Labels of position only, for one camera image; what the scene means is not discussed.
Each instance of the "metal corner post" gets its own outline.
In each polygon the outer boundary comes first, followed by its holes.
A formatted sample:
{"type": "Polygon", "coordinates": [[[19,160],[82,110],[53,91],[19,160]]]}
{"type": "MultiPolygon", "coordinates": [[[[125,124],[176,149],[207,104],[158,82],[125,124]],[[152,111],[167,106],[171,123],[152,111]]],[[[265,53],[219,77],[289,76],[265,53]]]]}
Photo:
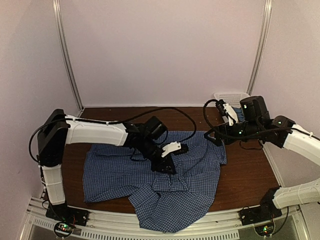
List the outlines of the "metal corner post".
{"type": "Polygon", "coordinates": [[[54,11],[54,16],[56,20],[56,26],[58,30],[64,65],[65,65],[65,69],[71,85],[71,90],[72,90],[78,110],[82,111],[84,109],[84,106],[82,105],[82,102],[81,102],[79,90],[77,88],[74,72],[71,66],[71,61],[70,61],[70,56],[67,48],[67,41],[66,41],[66,36],[65,36],[64,26],[63,26],[63,20],[61,15],[60,0],[53,0],[53,11],[54,11]]]}
{"type": "Polygon", "coordinates": [[[254,65],[249,81],[248,88],[246,90],[246,93],[251,95],[255,83],[257,80],[258,76],[258,71],[259,67],[262,61],[262,55],[265,49],[266,41],[267,41],[267,36],[269,32],[269,26],[270,26],[270,20],[271,20],[271,13],[272,13],[272,1],[273,0],[265,0],[265,5],[264,5],[264,13],[263,13],[263,19],[262,19],[262,25],[261,25],[261,32],[260,32],[260,38],[259,38],[259,43],[258,43],[258,48],[256,51],[256,56],[254,60],[254,65]]]}

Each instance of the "black cable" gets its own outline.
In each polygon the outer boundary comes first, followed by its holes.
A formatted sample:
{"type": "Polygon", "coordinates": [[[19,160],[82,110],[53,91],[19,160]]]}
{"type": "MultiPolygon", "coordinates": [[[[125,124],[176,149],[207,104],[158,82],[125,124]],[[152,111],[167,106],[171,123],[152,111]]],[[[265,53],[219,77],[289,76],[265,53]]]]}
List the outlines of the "black cable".
{"type": "Polygon", "coordinates": [[[138,154],[136,154],[136,151],[137,151],[137,149],[135,148],[135,149],[133,150],[133,153],[132,153],[131,156],[130,156],[130,160],[131,160],[131,161],[133,161],[133,162],[145,162],[145,161],[148,160],[147,158],[145,158],[145,159],[143,159],[143,160],[134,159],[134,156],[135,156],[135,155],[138,155],[138,154]]]}
{"type": "Polygon", "coordinates": [[[48,208],[46,208],[45,206],[44,206],[44,203],[45,202],[48,202],[48,200],[44,200],[42,203],[41,203],[41,205],[42,205],[42,207],[45,209],[45,210],[48,210],[48,208]]]}
{"type": "Polygon", "coordinates": [[[62,122],[62,121],[66,121],[66,120],[72,120],[72,119],[71,119],[71,118],[61,118],[61,119],[53,120],[53,121],[51,121],[51,122],[49,122],[49,123],[43,124],[42,126],[38,127],[38,128],[32,133],[32,135],[31,135],[31,137],[30,137],[30,140],[29,140],[29,147],[28,147],[28,149],[29,149],[29,155],[30,155],[30,157],[32,158],[32,160],[34,160],[35,162],[39,163],[38,159],[36,159],[36,158],[34,157],[34,155],[32,154],[32,152],[31,152],[32,140],[34,139],[34,137],[35,137],[35,135],[37,134],[37,132],[39,132],[41,129],[49,126],[50,124],[54,124],[54,123],[62,122]]]}
{"type": "Polygon", "coordinates": [[[56,214],[56,212],[55,212],[55,210],[54,210],[54,208],[52,207],[52,204],[51,204],[51,202],[50,201],[48,201],[48,203],[49,203],[49,207],[50,207],[50,210],[53,212],[53,214],[57,217],[57,218],[59,218],[60,219],[60,221],[65,221],[62,217],[60,217],[58,214],[56,214]]]}
{"type": "Polygon", "coordinates": [[[141,114],[138,114],[136,116],[130,117],[130,118],[126,119],[126,120],[123,120],[123,121],[112,121],[112,122],[109,122],[108,124],[109,125],[114,125],[114,124],[127,123],[127,122],[130,122],[130,121],[135,120],[137,118],[140,118],[140,117],[142,117],[144,115],[151,114],[151,113],[154,113],[154,112],[157,112],[157,111],[162,111],[162,110],[175,110],[175,111],[181,113],[182,115],[184,115],[186,118],[188,118],[190,120],[190,122],[192,122],[192,124],[193,124],[193,133],[190,136],[182,139],[180,142],[184,142],[184,141],[192,138],[196,134],[196,132],[197,132],[197,124],[196,124],[196,122],[188,114],[186,114],[184,111],[182,111],[182,110],[180,110],[180,109],[178,109],[176,107],[173,107],[173,106],[159,107],[159,108],[156,108],[156,109],[145,111],[145,112],[143,112],[141,114]]]}
{"type": "MultiPolygon", "coordinates": [[[[219,101],[216,100],[216,99],[211,99],[211,100],[212,100],[212,102],[215,102],[215,103],[219,102],[219,101]]],[[[236,123],[236,120],[235,120],[229,113],[226,112],[225,115],[226,115],[227,117],[231,118],[234,124],[236,123]]]]}
{"type": "Polygon", "coordinates": [[[245,147],[245,146],[243,146],[243,145],[241,144],[242,142],[243,142],[242,140],[239,141],[239,146],[240,146],[240,148],[242,148],[242,149],[244,149],[244,150],[258,150],[258,151],[260,151],[260,150],[264,149],[264,146],[261,144],[260,141],[258,141],[258,143],[259,143],[259,145],[260,145],[260,148],[257,148],[257,147],[245,147]]]}
{"type": "Polygon", "coordinates": [[[287,221],[287,219],[288,219],[288,216],[289,216],[289,207],[287,206],[287,207],[286,207],[286,216],[285,216],[285,219],[284,219],[281,227],[279,227],[279,229],[278,229],[277,231],[275,231],[274,233],[272,233],[272,236],[275,235],[275,234],[277,234],[278,232],[280,232],[280,230],[284,227],[284,225],[285,225],[285,223],[286,223],[286,221],[287,221]]]}
{"type": "MultiPolygon", "coordinates": [[[[204,117],[204,120],[205,120],[206,124],[208,124],[208,126],[214,131],[214,133],[217,134],[217,135],[220,135],[222,137],[225,137],[225,138],[228,138],[228,139],[232,139],[232,140],[254,140],[254,139],[259,139],[261,134],[277,133],[277,132],[288,131],[288,130],[295,130],[295,131],[298,131],[298,132],[300,132],[302,134],[310,136],[309,133],[307,133],[305,131],[302,131],[300,129],[294,128],[294,127],[267,129],[267,130],[259,131],[259,132],[254,133],[254,134],[247,135],[247,136],[230,136],[230,135],[224,134],[224,133],[220,132],[215,126],[213,126],[211,124],[211,122],[209,121],[208,117],[207,117],[207,106],[212,102],[217,102],[217,100],[216,99],[210,99],[204,104],[204,106],[202,108],[203,117],[204,117]]],[[[312,135],[311,137],[316,139],[316,140],[318,140],[318,141],[320,141],[320,138],[315,136],[315,135],[312,135]]]]}

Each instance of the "wrinkled fabric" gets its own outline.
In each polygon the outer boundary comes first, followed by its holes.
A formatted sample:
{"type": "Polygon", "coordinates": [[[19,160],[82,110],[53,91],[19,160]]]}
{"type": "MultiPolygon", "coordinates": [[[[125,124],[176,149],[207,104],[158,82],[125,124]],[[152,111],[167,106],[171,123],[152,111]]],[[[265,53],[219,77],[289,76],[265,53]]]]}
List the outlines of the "wrinkled fabric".
{"type": "MultiPolygon", "coordinates": [[[[170,131],[166,143],[191,133],[170,131]]],[[[84,201],[130,196],[141,228],[174,233],[188,227],[208,212],[215,199],[220,165],[227,159],[225,147],[207,141],[202,131],[183,143],[189,151],[171,155],[175,175],[152,172],[151,162],[139,151],[132,161],[133,149],[93,144],[84,164],[84,201]]]]}

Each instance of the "white backdrop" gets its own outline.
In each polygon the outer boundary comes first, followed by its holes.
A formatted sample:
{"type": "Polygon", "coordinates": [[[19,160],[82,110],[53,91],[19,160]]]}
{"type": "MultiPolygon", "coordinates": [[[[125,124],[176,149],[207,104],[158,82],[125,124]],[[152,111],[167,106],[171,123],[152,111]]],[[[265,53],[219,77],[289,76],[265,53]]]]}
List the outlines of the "white backdrop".
{"type": "Polygon", "coordinates": [[[89,106],[202,106],[245,92],[264,0],[61,1],[81,100],[89,106]]]}
{"type": "Polygon", "coordinates": [[[0,1],[0,83],[0,239],[16,240],[31,196],[43,190],[30,136],[54,109],[78,112],[52,1],[0,1]]]}

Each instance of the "black bracket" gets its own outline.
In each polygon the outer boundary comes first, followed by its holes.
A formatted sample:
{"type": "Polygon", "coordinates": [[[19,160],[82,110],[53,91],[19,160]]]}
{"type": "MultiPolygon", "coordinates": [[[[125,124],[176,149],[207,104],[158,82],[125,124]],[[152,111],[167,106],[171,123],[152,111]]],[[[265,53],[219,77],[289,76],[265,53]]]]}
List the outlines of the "black bracket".
{"type": "Polygon", "coordinates": [[[217,136],[217,134],[214,135],[214,137],[210,136],[210,134],[214,133],[215,131],[213,129],[210,129],[204,134],[204,138],[208,141],[212,142],[214,145],[220,147],[222,145],[221,138],[217,136]]]}
{"type": "Polygon", "coordinates": [[[173,155],[185,154],[189,151],[188,145],[181,143],[181,148],[179,150],[173,151],[173,155]]]}
{"type": "Polygon", "coordinates": [[[280,209],[277,209],[273,203],[275,192],[279,187],[269,189],[260,201],[260,206],[243,208],[239,211],[242,225],[256,224],[269,221],[282,215],[280,209]]]}
{"type": "Polygon", "coordinates": [[[54,167],[62,163],[69,128],[65,117],[62,109],[54,110],[45,122],[47,126],[37,135],[41,166],[54,167]]]}
{"type": "Polygon", "coordinates": [[[62,219],[61,217],[59,217],[55,214],[55,211],[53,211],[49,205],[49,207],[45,213],[45,216],[47,218],[61,221],[61,222],[68,223],[68,224],[75,224],[75,225],[79,225],[79,226],[83,226],[83,227],[85,227],[87,225],[89,211],[74,208],[74,207],[69,207],[69,206],[67,207],[66,210],[68,213],[68,217],[62,219]]]}

